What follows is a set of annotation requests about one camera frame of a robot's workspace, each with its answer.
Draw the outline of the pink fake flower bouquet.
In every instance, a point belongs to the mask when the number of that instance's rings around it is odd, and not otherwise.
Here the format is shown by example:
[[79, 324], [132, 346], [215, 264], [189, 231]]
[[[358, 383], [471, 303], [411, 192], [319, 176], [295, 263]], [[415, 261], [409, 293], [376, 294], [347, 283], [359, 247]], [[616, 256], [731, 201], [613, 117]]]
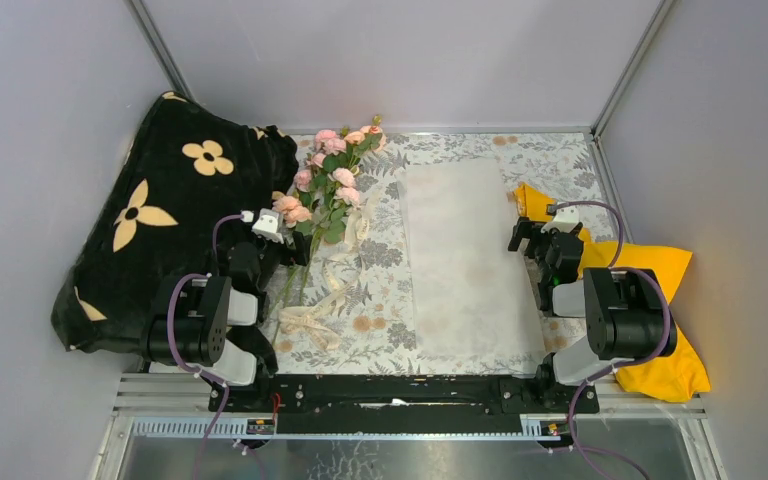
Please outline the pink fake flower bouquet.
[[292, 190], [273, 193], [271, 209], [283, 214], [283, 245], [291, 250], [294, 231], [312, 235], [309, 265], [296, 265], [292, 258], [285, 265], [288, 277], [282, 290], [283, 300], [278, 303], [282, 308], [290, 306], [288, 298], [296, 273], [302, 273], [300, 288], [304, 289], [313, 255], [323, 242], [340, 245], [344, 230], [341, 221], [348, 217], [349, 208], [359, 207], [364, 201], [357, 188], [357, 177], [361, 174], [361, 160], [380, 151], [387, 143], [380, 121], [381, 118], [376, 116], [370, 125], [358, 130], [345, 127], [339, 132], [317, 132], [314, 151], [306, 156], [303, 167], [295, 173]]

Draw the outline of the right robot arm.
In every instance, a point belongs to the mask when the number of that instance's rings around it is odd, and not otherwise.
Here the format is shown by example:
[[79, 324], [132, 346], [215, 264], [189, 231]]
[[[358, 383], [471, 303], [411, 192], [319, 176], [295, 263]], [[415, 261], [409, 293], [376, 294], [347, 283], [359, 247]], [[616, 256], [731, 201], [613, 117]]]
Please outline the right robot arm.
[[527, 242], [523, 255], [535, 268], [532, 281], [538, 310], [563, 309], [585, 319], [585, 334], [573, 345], [550, 353], [535, 374], [533, 396], [543, 410], [557, 412], [573, 398], [573, 387], [592, 382], [616, 367], [668, 357], [678, 344], [677, 326], [655, 273], [633, 267], [586, 267], [580, 270], [582, 225], [570, 231], [549, 229], [521, 216], [508, 250]]

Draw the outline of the white wrapping paper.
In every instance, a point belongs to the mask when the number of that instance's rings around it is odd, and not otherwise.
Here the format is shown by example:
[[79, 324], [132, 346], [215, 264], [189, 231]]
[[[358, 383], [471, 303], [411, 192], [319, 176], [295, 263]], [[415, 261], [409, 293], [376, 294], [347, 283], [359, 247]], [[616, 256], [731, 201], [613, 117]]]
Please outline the white wrapping paper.
[[408, 259], [416, 341], [445, 356], [541, 355], [541, 318], [497, 162], [409, 165]]

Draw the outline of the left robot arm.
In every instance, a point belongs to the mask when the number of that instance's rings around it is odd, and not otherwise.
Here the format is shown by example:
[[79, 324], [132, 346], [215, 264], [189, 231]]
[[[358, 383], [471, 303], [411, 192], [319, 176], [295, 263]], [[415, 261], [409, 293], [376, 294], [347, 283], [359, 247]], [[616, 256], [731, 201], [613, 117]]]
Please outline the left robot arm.
[[312, 236], [292, 233], [288, 243], [243, 241], [219, 255], [217, 274], [165, 277], [140, 337], [140, 354], [211, 383], [232, 386], [232, 398], [248, 411], [269, 401], [262, 377], [272, 370], [258, 326], [265, 321], [266, 286], [280, 265], [305, 266]]

